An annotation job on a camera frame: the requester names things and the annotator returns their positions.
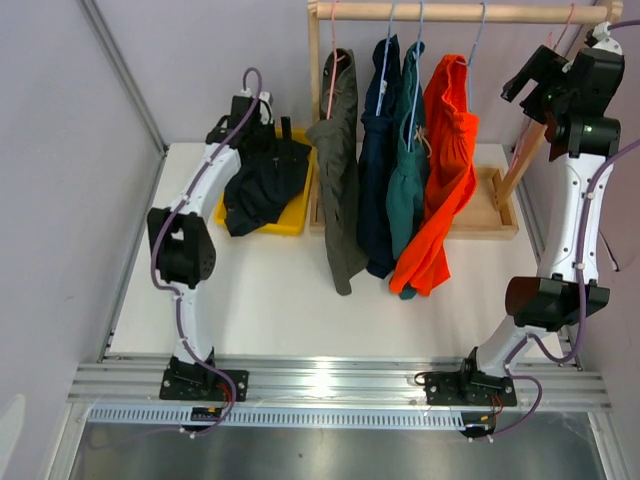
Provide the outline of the pink hanger with black shorts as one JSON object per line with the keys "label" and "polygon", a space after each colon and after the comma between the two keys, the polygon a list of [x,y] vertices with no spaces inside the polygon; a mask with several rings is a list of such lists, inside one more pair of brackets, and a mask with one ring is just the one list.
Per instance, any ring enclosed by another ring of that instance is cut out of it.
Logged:
{"label": "pink hanger with black shorts", "polygon": [[[561,31],[561,33],[559,34],[558,38],[556,40],[553,40],[553,33],[549,32],[549,35],[547,36],[547,40],[545,43],[546,47],[549,47],[552,51],[556,51],[558,46],[560,45],[560,43],[562,42],[562,40],[564,39],[567,30],[572,22],[573,19],[573,15],[574,15],[574,10],[575,10],[575,4],[572,3],[571,4],[571,8],[570,8],[570,13],[567,17],[566,23]],[[516,144],[513,148],[513,152],[512,152],[512,157],[511,157],[511,162],[509,164],[509,172],[511,172],[512,170],[515,169],[515,166],[518,163],[520,154],[522,153],[522,150],[524,148],[524,143],[525,143],[525,137],[527,135],[527,132],[529,130],[529,127],[531,125],[531,119],[529,117],[524,117],[522,125],[521,125],[521,130],[518,136],[518,139],[516,141]]]}

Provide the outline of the black shorts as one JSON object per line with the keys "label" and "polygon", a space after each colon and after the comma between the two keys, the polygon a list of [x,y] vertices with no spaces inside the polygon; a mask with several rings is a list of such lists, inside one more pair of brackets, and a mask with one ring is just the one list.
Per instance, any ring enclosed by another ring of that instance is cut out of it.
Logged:
{"label": "black shorts", "polygon": [[232,237],[277,224],[288,204],[303,192],[311,147],[277,139],[273,148],[254,153],[225,188],[225,225]]}

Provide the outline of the blue hanger with orange shorts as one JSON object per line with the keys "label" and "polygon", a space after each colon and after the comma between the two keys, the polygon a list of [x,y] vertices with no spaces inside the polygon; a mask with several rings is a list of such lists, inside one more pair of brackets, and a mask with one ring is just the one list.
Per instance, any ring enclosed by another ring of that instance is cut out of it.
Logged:
{"label": "blue hanger with orange shorts", "polygon": [[474,110],[474,95],[473,95],[473,67],[475,63],[475,58],[478,50],[478,46],[486,25],[487,16],[488,16],[488,2],[481,1],[480,5],[482,6],[482,16],[479,24],[479,28],[474,40],[474,43],[471,47],[471,51],[469,56],[465,62],[459,61],[459,64],[464,65],[467,69],[467,77],[466,77],[466,93],[467,93],[467,109],[469,112]]}

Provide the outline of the orange shorts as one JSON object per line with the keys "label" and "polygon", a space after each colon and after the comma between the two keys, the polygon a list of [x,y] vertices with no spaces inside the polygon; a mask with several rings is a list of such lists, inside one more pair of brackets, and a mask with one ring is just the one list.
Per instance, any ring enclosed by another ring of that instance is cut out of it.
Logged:
{"label": "orange shorts", "polygon": [[465,57],[447,54],[423,93],[431,146],[424,220],[390,281],[390,290],[403,300],[428,296],[450,278],[445,239],[477,187],[473,157],[479,118],[468,107],[467,75]]}

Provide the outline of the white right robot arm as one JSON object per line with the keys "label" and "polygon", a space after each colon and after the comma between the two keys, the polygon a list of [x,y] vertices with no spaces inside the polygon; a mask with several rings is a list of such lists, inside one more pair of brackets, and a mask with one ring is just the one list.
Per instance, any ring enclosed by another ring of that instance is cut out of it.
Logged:
{"label": "white right robot arm", "polygon": [[588,316],[608,304],[596,250],[621,124],[605,111],[624,70],[622,49],[611,39],[582,48],[573,60],[541,46],[503,86],[501,97],[511,102],[528,82],[535,84],[520,105],[546,128],[555,179],[553,212],[536,275],[509,282],[504,320],[461,365],[456,389],[468,403],[511,389],[512,367],[532,345],[542,347],[546,334],[575,326],[579,348]]}

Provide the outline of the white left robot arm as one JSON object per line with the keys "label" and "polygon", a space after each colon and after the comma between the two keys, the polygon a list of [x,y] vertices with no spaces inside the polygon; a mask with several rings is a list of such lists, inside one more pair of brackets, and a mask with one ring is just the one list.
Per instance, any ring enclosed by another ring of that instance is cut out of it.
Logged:
{"label": "white left robot arm", "polygon": [[221,402],[246,399],[249,374],[217,367],[207,318],[204,284],[216,265],[208,231],[225,187],[241,168],[241,152],[275,140],[272,96],[243,90],[231,112],[208,133],[195,172],[177,198],[147,214],[147,235],[154,286],[172,296],[176,323],[174,353],[163,376],[163,400]]}

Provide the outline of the olive green shorts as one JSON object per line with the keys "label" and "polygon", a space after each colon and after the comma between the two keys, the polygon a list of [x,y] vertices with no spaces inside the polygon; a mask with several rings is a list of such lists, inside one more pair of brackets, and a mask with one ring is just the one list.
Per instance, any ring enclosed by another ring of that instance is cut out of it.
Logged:
{"label": "olive green shorts", "polygon": [[306,136],[317,151],[319,187],[325,221],[325,247],[335,290],[352,293],[351,279],[368,263],[357,242],[359,173],[356,151],[358,87],[354,52],[338,49],[332,116],[326,119],[331,55],[323,68],[320,120]]}

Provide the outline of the navy blue shorts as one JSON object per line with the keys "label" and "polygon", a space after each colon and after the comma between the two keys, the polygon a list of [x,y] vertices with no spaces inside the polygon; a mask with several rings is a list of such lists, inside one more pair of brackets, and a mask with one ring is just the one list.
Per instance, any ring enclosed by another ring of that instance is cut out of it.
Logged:
{"label": "navy blue shorts", "polygon": [[378,42],[372,55],[374,75],[366,92],[364,111],[361,115],[364,138],[358,160],[357,242],[368,257],[368,273],[380,279],[386,278],[395,266],[386,212],[386,196],[395,160],[394,113],[401,80],[400,47],[398,38],[393,35],[389,51],[385,106],[382,116],[376,117],[384,42],[385,39]]}

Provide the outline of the teal green shorts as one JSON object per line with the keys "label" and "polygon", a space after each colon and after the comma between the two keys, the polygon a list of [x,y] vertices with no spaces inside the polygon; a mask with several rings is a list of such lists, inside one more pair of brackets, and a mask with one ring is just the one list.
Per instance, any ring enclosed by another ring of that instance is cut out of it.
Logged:
{"label": "teal green shorts", "polygon": [[414,44],[406,53],[401,72],[400,93],[394,113],[395,160],[386,196],[395,272],[399,271],[401,254],[417,234],[424,219],[424,191],[429,175],[427,149],[421,139],[426,124],[421,82],[413,131],[413,150],[410,153],[406,150],[414,86]]}

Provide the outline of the yellow plastic tray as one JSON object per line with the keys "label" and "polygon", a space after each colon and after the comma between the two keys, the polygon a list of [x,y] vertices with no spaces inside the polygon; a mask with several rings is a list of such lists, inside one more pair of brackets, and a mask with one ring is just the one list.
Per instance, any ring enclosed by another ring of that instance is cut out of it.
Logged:
{"label": "yellow plastic tray", "polygon": [[[311,147],[311,143],[306,138],[305,132],[306,130],[304,128],[294,127],[292,129],[292,139]],[[267,223],[254,230],[253,233],[298,236],[304,231],[316,160],[316,150],[313,147],[311,147],[311,149],[312,150],[307,157],[308,168],[303,191],[287,204],[277,223]],[[212,214],[212,218],[216,224],[221,225],[224,228],[226,228],[226,213],[223,196],[221,196],[218,200],[214,213]]]}

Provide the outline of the wooden clothes rack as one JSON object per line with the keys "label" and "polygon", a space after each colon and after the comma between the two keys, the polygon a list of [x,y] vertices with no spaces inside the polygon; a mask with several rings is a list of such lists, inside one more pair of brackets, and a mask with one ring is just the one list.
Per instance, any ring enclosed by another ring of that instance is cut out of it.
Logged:
{"label": "wooden clothes rack", "polygon": [[[496,23],[496,24],[567,24],[580,25],[587,33],[593,26],[607,21],[617,23],[623,12],[621,1],[598,1],[593,5],[530,6],[490,5],[484,9],[476,4],[429,4],[424,10],[416,3],[310,1],[307,4],[308,46],[311,73],[312,119],[320,118],[320,33],[324,21],[417,21],[443,23]],[[455,239],[511,240],[519,231],[512,195],[524,173],[539,151],[544,140],[545,127],[532,126],[525,134],[522,151],[516,156],[517,164],[503,173],[497,167],[480,167],[480,184],[469,208],[457,217],[450,231]]]}

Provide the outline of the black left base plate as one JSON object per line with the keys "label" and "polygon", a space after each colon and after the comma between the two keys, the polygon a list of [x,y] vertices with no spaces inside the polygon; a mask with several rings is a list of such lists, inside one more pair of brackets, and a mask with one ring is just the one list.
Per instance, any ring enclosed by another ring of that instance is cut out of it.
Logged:
{"label": "black left base plate", "polygon": [[[249,372],[246,370],[224,370],[235,387],[236,400],[246,400]],[[208,370],[178,372],[167,369],[160,385],[159,398],[172,401],[222,402],[231,394],[230,383],[219,374]]]}

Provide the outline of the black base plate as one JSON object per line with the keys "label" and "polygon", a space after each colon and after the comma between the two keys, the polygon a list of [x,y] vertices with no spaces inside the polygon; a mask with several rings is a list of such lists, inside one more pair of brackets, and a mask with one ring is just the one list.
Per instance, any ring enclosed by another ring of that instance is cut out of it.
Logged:
{"label": "black base plate", "polygon": [[[236,400],[246,400],[249,372],[246,370],[224,370],[235,387]],[[219,374],[208,370],[178,372],[167,369],[160,385],[159,398],[172,401],[222,402],[231,394],[230,383]]]}
{"label": "black base plate", "polygon": [[414,383],[423,388],[431,406],[515,407],[513,381],[484,373],[419,372]]}

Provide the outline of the aluminium mounting rail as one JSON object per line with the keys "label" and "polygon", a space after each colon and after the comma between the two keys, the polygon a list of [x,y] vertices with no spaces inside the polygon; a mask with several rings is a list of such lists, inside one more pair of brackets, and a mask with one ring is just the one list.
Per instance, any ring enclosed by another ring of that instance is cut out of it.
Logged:
{"label": "aluminium mounting rail", "polygon": [[[107,354],[78,366],[68,401],[78,403],[157,404],[169,358],[166,355]],[[419,371],[455,370],[456,357],[331,357],[222,355],[220,368],[246,370],[249,387],[244,406],[329,409],[404,410],[425,398],[414,383]],[[609,412],[612,403],[601,374],[577,363],[538,359],[515,368],[543,387],[543,412]]]}

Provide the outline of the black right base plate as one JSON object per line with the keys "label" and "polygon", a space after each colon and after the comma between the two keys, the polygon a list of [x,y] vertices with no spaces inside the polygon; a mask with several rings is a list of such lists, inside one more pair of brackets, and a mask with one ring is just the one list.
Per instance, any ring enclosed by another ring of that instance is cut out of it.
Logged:
{"label": "black right base plate", "polygon": [[513,381],[484,373],[419,372],[414,383],[423,388],[431,406],[515,407]]}

